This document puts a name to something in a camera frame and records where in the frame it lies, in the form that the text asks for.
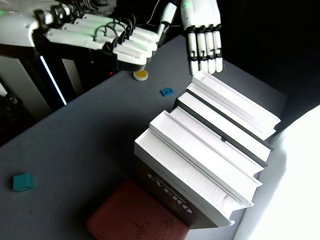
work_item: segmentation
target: yellow disc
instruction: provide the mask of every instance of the yellow disc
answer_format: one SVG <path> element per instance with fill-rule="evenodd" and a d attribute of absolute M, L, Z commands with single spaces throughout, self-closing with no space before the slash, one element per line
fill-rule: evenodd
<path fill-rule="evenodd" d="M 133 73 L 133 77 L 134 77 L 135 80 L 145 81 L 145 80 L 148 79 L 148 72 L 146 70 L 135 71 Z"/>

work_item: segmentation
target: dark gray tabletop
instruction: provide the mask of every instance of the dark gray tabletop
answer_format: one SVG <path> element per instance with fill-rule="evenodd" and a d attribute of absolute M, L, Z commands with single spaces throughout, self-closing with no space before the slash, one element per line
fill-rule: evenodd
<path fill-rule="evenodd" d="M 134 140 L 191 81 L 185 39 L 163 46 L 147 65 L 147 81 L 120 72 L 0 148 L 1 240 L 93 240 L 86 219 L 131 174 Z M 234 65 L 216 75 L 278 117 L 285 96 Z M 160 90 L 173 88 L 163 97 Z M 36 187 L 12 191 L 28 172 Z M 187 239 L 231 240 L 237 224 L 197 229 Z"/>

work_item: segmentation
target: white robotic hand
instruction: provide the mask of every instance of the white robotic hand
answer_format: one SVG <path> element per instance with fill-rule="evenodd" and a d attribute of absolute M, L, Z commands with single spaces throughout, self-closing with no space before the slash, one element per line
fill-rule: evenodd
<path fill-rule="evenodd" d="M 187 34 L 191 74 L 223 70 L 220 11 L 217 0 L 182 0 L 181 19 Z"/>

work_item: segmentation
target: machinery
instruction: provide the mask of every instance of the machinery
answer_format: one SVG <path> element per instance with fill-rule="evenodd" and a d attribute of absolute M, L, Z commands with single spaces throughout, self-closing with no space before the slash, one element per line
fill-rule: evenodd
<path fill-rule="evenodd" d="M 157 33 L 137 26 L 132 14 L 83 11 L 98 10 L 97 0 L 11 2 L 15 4 L 0 0 L 5 9 L 0 11 L 0 95 L 14 94 L 36 120 L 83 92 L 76 61 L 115 71 L 143 70 L 179 6 L 191 74 L 223 69 L 216 0 L 172 0 L 163 10 Z"/>

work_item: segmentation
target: white book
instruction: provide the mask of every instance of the white book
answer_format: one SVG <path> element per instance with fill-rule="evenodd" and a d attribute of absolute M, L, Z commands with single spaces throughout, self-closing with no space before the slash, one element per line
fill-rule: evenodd
<path fill-rule="evenodd" d="M 226 142 L 221 141 L 221 137 L 219 135 L 217 135 L 214 131 L 205 126 L 202 122 L 195 119 L 179 106 L 175 108 L 170 114 L 186 128 L 194 132 L 202 140 L 206 141 L 223 158 L 228 160 L 238 169 L 242 170 L 248 176 L 252 177 L 254 174 L 264 169 L 254 160 L 245 157 L 237 150 L 229 146 Z"/>
<path fill-rule="evenodd" d="M 134 153 L 218 227 L 234 223 L 229 218 L 241 205 L 149 130 L 135 140 Z"/>
<path fill-rule="evenodd" d="M 203 104 L 200 100 L 192 96 L 190 93 L 185 92 L 177 98 L 177 105 L 186 110 L 189 114 L 200 120 L 198 117 L 203 118 L 200 120 L 207 127 L 215 131 L 221 137 L 226 139 L 229 143 L 236 146 L 246 155 L 253 160 L 266 162 L 271 152 L 270 147 L 265 142 L 260 142 L 255 139 L 232 122 L 221 116 L 212 108 Z"/>
<path fill-rule="evenodd" d="M 249 120 L 248 118 L 244 117 L 243 115 L 235 111 L 233 108 L 223 103 L 218 98 L 214 97 L 213 95 L 206 92 L 205 90 L 195 85 L 194 83 L 191 83 L 187 87 L 187 89 L 191 93 L 202 98 L 204 101 L 210 104 L 213 108 L 217 109 L 217 111 L 220 111 L 221 113 L 225 114 L 227 117 L 234 120 L 240 126 L 250 131 L 251 133 L 253 133 L 254 135 L 256 135 L 262 140 L 266 140 L 268 137 L 270 137 L 272 134 L 276 132 L 276 130 L 274 130 L 273 128 L 265 128 Z"/>
<path fill-rule="evenodd" d="M 247 176 L 220 156 L 208 143 L 185 128 L 168 112 L 159 114 L 150 122 L 149 128 L 242 203 L 252 201 L 257 187 L 262 183 Z"/>
<path fill-rule="evenodd" d="M 203 70 L 193 76 L 192 83 L 263 128 L 273 129 L 280 122 L 277 116 Z"/>

